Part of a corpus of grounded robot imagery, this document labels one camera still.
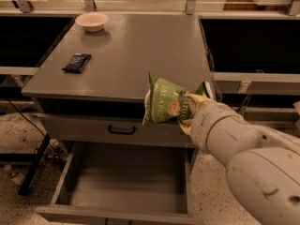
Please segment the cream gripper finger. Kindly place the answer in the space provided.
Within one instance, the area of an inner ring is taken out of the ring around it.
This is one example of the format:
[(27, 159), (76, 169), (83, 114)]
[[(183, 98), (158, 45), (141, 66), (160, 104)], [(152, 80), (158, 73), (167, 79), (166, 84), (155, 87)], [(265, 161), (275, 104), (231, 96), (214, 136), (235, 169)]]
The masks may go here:
[(178, 121), (180, 128), (182, 129), (182, 131), (189, 135), (190, 131), (191, 131), (191, 120), (187, 119), (187, 120), (179, 120)]
[(193, 113), (198, 111), (202, 105), (213, 102), (213, 99), (207, 96), (196, 95), (192, 93), (186, 93), (185, 99), (187, 100), (189, 108)]

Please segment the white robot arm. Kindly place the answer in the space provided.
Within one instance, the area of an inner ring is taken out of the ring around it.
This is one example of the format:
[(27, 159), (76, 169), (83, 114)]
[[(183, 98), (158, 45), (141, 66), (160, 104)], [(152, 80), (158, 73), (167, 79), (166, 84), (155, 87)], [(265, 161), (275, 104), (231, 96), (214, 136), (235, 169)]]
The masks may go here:
[(252, 125), (229, 106), (184, 94), (192, 117), (180, 123), (199, 149), (226, 168), (234, 198), (262, 225), (300, 225), (300, 141)]

